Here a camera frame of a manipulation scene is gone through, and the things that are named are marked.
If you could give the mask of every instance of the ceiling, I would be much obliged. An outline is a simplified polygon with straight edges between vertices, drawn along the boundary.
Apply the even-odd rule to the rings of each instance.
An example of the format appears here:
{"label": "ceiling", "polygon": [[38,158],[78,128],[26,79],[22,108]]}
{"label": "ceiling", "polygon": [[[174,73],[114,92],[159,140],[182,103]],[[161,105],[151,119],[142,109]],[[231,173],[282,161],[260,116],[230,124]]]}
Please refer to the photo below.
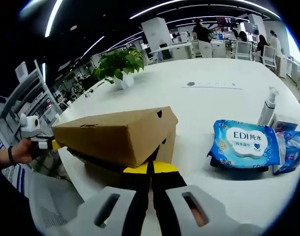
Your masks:
{"label": "ceiling", "polygon": [[[264,14],[264,18],[279,20],[265,10],[236,0],[180,0],[129,19],[140,11],[167,1],[63,0],[50,35],[46,38],[44,35],[47,23],[56,0],[34,0],[36,4],[24,10],[23,7],[29,2],[27,0],[15,1],[11,9],[7,6],[7,1],[3,1],[5,3],[1,3],[0,6],[0,95],[9,96],[17,86],[14,69],[22,61],[37,59],[39,63],[45,62],[46,83],[51,85],[61,73],[67,73],[74,60],[81,57],[101,37],[104,36],[82,58],[84,62],[91,55],[108,50],[123,39],[140,32],[141,23],[154,17],[161,17],[169,22],[189,17],[238,17],[254,13]],[[249,2],[273,10],[266,0]],[[173,29],[176,25],[190,22],[191,20],[174,22],[168,24],[168,27]],[[59,71],[59,68],[70,60],[72,62]]]}

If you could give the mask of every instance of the plastic packaging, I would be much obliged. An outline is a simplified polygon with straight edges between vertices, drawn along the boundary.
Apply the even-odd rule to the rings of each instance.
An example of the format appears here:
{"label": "plastic packaging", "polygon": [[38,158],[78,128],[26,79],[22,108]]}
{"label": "plastic packaging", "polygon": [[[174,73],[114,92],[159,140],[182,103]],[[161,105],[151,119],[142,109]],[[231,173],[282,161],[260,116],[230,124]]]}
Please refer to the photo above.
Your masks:
{"label": "plastic packaging", "polygon": [[210,154],[224,167],[250,169],[280,164],[278,141],[272,128],[223,119],[216,121],[213,128]]}
{"label": "plastic packaging", "polygon": [[270,94],[264,103],[264,107],[258,119],[259,125],[268,125],[276,106],[275,99],[278,91],[274,87],[269,87]]}
{"label": "plastic packaging", "polygon": [[293,171],[300,164],[300,132],[285,131],[276,134],[281,163],[273,166],[275,175]]}

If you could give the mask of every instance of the floor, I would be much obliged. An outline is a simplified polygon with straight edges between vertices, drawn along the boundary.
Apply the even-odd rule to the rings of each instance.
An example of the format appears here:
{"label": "floor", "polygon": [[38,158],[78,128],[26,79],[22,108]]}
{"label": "floor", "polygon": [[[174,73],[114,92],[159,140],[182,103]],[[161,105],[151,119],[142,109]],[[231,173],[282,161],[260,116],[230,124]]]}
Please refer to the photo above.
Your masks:
{"label": "floor", "polygon": [[[287,78],[280,79],[290,89],[300,103],[300,91],[296,84],[288,76]],[[70,181],[64,166],[61,164],[59,157],[55,155],[55,153],[49,153],[47,156],[37,158],[31,163],[31,167],[41,174]]]}

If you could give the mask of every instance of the wet wipes package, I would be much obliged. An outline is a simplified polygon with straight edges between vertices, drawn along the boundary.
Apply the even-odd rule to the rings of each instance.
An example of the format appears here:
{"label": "wet wipes package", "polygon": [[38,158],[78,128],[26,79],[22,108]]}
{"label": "wet wipes package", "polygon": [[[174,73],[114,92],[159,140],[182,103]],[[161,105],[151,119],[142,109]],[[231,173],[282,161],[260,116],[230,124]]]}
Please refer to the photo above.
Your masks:
{"label": "wet wipes package", "polygon": [[273,166],[275,175],[293,171],[300,164],[300,132],[277,132],[279,142],[280,165]]}
{"label": "wet wipes package", "polygon": [[217,120],[211,155],[226,168],[261,168],[280,164],[275,131],[267,126]]}

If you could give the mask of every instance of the human hand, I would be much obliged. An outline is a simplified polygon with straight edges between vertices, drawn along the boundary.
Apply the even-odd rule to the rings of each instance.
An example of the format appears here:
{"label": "human hand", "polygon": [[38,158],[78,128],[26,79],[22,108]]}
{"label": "human hand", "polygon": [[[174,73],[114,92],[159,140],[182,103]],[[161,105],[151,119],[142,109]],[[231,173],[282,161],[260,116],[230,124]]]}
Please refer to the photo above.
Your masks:
{"label": "human hand", "polygon": [[13,160],[16,163],[27,164],[32,161],[31,156],[32,142],[29,139],[22,139],[16,147],[11,150]]}

